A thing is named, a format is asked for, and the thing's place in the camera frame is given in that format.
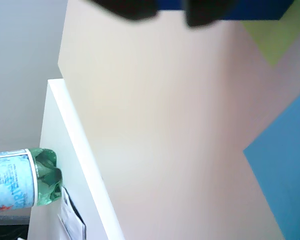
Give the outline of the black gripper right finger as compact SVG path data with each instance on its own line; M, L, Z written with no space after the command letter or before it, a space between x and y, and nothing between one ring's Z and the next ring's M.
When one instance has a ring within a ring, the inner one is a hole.
M184 10L189 27L206 26L227 11L226 0L185 0Z

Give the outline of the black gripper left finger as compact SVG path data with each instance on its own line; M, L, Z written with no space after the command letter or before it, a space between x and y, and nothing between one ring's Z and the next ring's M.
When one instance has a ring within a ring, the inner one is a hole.
M92 2L130 21L152 18L158 10L156 0L92 0Z

